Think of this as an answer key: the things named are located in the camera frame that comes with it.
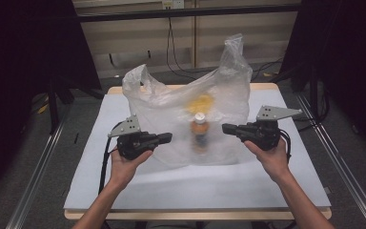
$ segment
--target transparent plastic bag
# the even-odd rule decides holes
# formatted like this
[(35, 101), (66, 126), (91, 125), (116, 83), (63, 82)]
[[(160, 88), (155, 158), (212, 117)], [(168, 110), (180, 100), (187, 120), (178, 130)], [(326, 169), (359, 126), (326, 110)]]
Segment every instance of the transparent plastic bag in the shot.
[[(248, 119), (253, 70), (243, 58), (242, 49), (241, 34), (229, 37), (219, 67), (178, 89), (158, 82), (145, 65), (126, 74), (123, 94), (129, 100), (131, 113), (137, 114), (141, 130), (173, 134), (171, 143), (155, 149), (154, 157), (170, 166), (236, 163), (237, 153), (243, 148), (236, 137), (222, 133), (221, 125), (243, 124)], [(198, 111), (205, 111), (209, 124), (204, 136), (207, 145), (201, 153), (193, 149), (191, 128)]]

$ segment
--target human hand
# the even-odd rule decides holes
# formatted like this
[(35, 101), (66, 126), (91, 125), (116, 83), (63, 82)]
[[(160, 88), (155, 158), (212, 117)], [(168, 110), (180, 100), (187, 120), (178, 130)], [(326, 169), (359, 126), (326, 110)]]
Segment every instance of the human hand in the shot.
[(245, 146), (261, 162), (264, 170), (274, 182), (279, 182), (281, 177), (288, 175), (288, 159), (286, 154), (286, 142), (280, 138), (276, 147), (269, 151), (263, 151), (251, 141), (245, 141)]
[(121, 189), (125, 189), (135, 175), (136, 168), (145, 162), (153, 152), (146, 151), (134, 160), (128, 160), (122, 157), (116, 147), (112, 150), (111, 154), (112, 173), (109, 182)]

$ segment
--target silver metal plate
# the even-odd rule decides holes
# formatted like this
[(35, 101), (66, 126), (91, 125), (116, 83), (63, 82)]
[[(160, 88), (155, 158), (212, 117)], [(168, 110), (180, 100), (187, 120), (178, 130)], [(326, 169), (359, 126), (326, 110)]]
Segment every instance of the silver metal plate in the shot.
[(116, 128), (114, 128), (109, 134), (108, 137), (127, 135), (131, 133), (140, 132), (141, 128), (139, 127), (138, 118), (136, 114), (128, 117), (125, 121), (121, 122)]
[(263, 105), (257, 114), (256, 120), (276, 121), (278, 119), (299, 114), (302, 114), (301, 110)]

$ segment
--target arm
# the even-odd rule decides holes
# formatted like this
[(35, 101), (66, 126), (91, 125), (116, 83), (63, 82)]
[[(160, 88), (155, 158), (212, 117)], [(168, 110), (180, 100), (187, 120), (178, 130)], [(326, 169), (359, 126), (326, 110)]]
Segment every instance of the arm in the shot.
[(109, 182), (83, 217), (73, 228), (100, 228), (118, 195), (132, 180), (136, 168), (153, 152), (147, 151), (135, 160), (127, 160), (118, 151), (112, 151), (112, 173)]
[(317, 210), (290, 172), (283, 139), (270, 151), (262, 151), (251, 141), (245, 141), (245, 146), (256, 155), (264, 170), (278, 185), (300, 228), (334, 228)]

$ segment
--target plastic bottle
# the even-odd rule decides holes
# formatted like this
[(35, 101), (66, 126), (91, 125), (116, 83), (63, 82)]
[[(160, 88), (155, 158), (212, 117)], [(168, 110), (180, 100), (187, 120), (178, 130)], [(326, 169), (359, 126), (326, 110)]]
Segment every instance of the plastic bottle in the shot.
[(207, 152), (207, 131), (210, 124), (206, 120), (203, 113), (197, 113), (194, 116), (194, 121), (191, 123), (193, 133), (193, 149), (199, 154)]

